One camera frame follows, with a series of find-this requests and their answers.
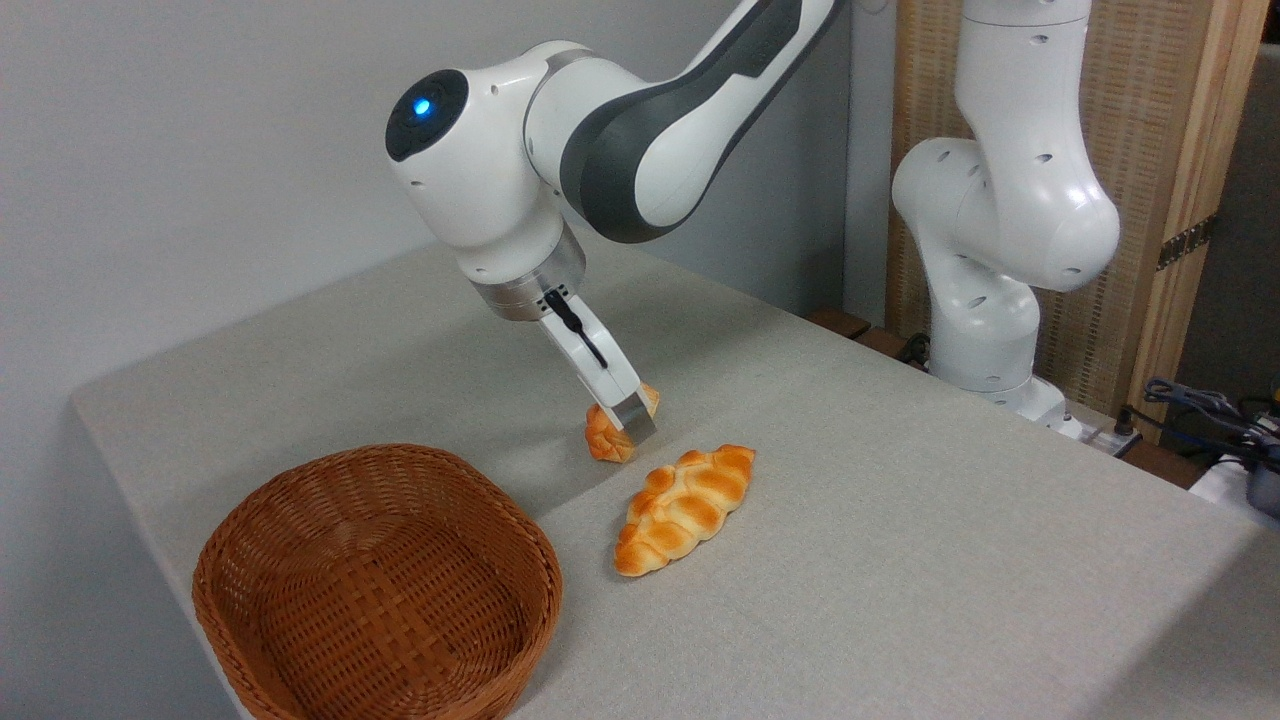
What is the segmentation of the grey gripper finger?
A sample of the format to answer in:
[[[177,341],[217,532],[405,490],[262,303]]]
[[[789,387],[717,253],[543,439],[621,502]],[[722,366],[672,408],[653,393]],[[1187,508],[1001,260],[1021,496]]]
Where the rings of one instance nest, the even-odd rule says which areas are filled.
[[[652,402],[645,392],[634,392],[614,406],[605,409],[605,415],[618,432],[626,434],[635,445],[640,445],[657,433],[652,415]]]

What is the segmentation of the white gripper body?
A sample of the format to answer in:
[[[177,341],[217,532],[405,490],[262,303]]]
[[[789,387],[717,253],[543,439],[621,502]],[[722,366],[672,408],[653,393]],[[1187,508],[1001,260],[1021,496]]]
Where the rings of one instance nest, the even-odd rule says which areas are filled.
[[[641,380],[612,333],[579,297],[547,293],[540,324],[596,404],[611,407],[641,391]]]

